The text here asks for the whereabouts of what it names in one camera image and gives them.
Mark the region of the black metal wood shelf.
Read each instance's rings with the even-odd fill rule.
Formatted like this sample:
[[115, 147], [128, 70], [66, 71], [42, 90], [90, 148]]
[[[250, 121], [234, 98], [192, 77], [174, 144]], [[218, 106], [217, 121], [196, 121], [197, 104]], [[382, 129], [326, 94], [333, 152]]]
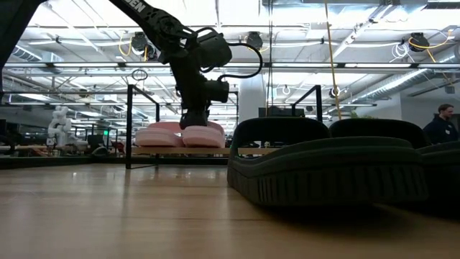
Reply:
[[[317, 115], [316, 119], [319, 122], [323, 121], [323, 109], [322, 109], [322, 93], [321, 93], [321, 86], [315, 85], [310, 88], [305, 94], [303, 94], [296, 102], [291, 104], [291, 115], [295, 116], [295, 109], [296, 106], [299, 105], [301, 101], [303, 101], [306, 97], [311, 95], [312, 93], [316, 94], [316, 108], [317, 108]], [[136, 87], [134, 84], [127, 85], [127, 115], [126, 115], [126, 151], [125, 151], [125, 168], [127, 170], [133, 169], [132, 167], [132, 110], [133, 110], [133, 96], [135, 94], [141, 94], [146, 99], [150, 101], [152, 105], [155, 105], [155, 121], [159, 122], [160, 120], [160, 103], [155, 101], [151, 96], [146, 94], [143, 90]]]

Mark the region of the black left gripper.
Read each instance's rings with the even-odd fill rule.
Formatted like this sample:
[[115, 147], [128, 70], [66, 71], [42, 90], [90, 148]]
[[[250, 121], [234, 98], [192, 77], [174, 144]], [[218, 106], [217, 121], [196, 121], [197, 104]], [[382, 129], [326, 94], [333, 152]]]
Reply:
[[172, 61], [170, 63], [176, 86], [182, 99], [182, 108], [186, 110], [180, 119], [182, 130], [189, 126], [207, 127], [206, 95], [200, 68], [193, 61]]

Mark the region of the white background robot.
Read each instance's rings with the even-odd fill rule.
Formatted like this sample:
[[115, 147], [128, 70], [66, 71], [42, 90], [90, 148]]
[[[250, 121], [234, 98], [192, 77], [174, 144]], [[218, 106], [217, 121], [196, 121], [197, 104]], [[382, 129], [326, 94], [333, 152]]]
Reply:
[[69, 136], [71, 130], [71, 120], [67, 118], [68, 108], [66, 106], [56, 106], [52, 113], [52, 121], [47, 128], [48, 147], [64, 147], [72, 145]]

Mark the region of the black background monitor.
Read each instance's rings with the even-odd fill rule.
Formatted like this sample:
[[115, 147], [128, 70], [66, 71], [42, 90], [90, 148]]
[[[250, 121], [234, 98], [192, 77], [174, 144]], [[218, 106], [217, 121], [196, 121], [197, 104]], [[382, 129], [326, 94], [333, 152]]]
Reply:
[[259, 108], [258, 117], [305, 117], [305, 112], [303, 109], [292, 110], [291, 108], [270, 106], [268, 108]]

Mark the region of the black rubber slide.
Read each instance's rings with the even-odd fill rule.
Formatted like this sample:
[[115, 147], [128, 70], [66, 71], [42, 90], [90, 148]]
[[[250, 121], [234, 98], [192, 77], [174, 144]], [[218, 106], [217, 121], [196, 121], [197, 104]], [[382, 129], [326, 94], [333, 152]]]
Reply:
[[343, 119], [329, 129], [333, 137], [407, 140], [422, 155], [430, 200], [460, 201], [460, 140], [436, 142], [419, 126], [395, 119]]
[[234, 131], [227, 182], [260, 206], [423, 201], [421, 154], [383, 136], [331, 136], [314, 119], [264, 117]]

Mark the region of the long ceiling light rail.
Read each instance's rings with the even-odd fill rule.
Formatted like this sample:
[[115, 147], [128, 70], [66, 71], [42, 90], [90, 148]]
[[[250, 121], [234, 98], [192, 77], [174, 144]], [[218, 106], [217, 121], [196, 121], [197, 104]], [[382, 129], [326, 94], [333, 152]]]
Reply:
[[[334, 63], [335, 68], [460, 69], [460, 63]], [[161, 63], [7, 63], [4, 68], [166, 68]], [[330, 63], [264, 63], [263, 68], [330, 68]]]

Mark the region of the person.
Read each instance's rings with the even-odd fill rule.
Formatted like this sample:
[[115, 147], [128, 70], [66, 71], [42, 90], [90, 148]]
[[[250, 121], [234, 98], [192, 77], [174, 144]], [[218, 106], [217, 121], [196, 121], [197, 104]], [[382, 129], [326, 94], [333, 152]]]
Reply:
[[451, 104], [439, 106], [438, 115], [423, 128], [431, 144], [436, 145], [459, 140], [459, 133], [451, 122], [453, 114], [454, 107]]

